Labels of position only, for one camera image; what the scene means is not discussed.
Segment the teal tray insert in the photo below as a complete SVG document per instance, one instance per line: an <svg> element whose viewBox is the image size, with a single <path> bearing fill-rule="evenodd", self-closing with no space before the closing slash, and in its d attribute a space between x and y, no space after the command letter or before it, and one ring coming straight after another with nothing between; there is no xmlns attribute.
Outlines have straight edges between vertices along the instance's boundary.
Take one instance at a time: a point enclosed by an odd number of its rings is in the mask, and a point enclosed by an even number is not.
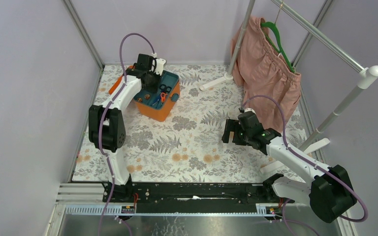
<svg viewBox="0 0 378 236"><path fill-rule="evenodd" d="M134 96L133 100L137 102L137 104L146 105L155 110L161 110L166 104L166 101L173 97L174 94L178 93L172 92L172 90L177 88L179 81L180 78L177 74L164 71L161 76L160 84L155 92L142 90Z"/></svg>

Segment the black handled scissors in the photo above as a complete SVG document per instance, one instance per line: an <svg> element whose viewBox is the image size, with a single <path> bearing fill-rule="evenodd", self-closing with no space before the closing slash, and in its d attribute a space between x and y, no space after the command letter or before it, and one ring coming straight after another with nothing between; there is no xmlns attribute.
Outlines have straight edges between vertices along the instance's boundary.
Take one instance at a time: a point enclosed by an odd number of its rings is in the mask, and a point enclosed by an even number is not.
<svg viewBox="0 0 378 236"><path fill-rule="evenodd" d="M170 92L172 91L172 87L167 86L167 85L165 85L165 84L161 84L161 85L159 86L159 89L160 89L160 92L161 92L161 93L162 93L162 92L170 93Z"/></svg>

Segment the orange handled scissors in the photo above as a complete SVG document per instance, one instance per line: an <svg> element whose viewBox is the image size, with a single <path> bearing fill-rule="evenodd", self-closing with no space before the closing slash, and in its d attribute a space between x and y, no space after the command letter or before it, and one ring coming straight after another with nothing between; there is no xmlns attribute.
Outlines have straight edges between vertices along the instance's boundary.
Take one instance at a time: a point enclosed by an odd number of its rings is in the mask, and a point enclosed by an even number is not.
<svg viewBox="0 0 378 236"><path fill-rule="evenodd" d="M161 101L161 103L164 103L166 101L167 96L168 96L168 94L166 92L162 92L160 94L160 101Z"/></svg>

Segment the orange medicine box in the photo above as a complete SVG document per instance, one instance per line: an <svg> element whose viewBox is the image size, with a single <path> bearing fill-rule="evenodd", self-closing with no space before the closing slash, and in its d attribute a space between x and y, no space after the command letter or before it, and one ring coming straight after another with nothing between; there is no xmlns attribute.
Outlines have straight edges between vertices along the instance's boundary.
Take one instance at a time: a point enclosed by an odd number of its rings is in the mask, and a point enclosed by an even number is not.
<svg viewBox="0 0 378 236"><path fill-rule="evenodd" d="M109 90L109 97L102 103L109 109L125 110L134 102L140 114L163 122L180 97L179 76L169 71L157 74L152 70L126 69L127 81L121 76Z"/></svg>

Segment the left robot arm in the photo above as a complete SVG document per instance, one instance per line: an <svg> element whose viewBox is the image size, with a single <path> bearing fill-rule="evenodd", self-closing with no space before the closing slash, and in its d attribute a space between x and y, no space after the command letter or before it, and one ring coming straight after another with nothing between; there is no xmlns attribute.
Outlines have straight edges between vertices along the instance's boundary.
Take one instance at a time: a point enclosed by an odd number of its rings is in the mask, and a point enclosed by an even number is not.
<svg viewBox="0 0 378 236"><path fill-rule="evenodd" d="M121 202L129 201L133 195L132 187L126 184L130 174L122 149L126 140L123 111L139 92L156 92L165 64L166 60L155 53L139 54L137 62L124 70L111 95L101 105L89 108L89 140L106 157L110 182L117 185L114 196Z"/></svg>

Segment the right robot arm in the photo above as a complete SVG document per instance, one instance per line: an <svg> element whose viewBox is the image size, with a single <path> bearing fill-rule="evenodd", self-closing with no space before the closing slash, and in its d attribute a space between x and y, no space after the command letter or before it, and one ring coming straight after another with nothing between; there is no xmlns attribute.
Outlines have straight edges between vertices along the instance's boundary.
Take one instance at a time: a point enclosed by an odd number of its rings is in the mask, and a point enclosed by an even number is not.
<svg viewBox="0 0 378 236"><path fill-rule="evenodd" d="M347 171L340 165L330 167L301 150L288 144L278 131L264 129L252 111L227 119L223 143L232 142L250 146L263 154L282 162L294 171L302 181L291 180L283 175L273 175L264 183L262 195L266 201L279 198L291 199L309 206L322 221L331 223L357 203Z"/></svg>

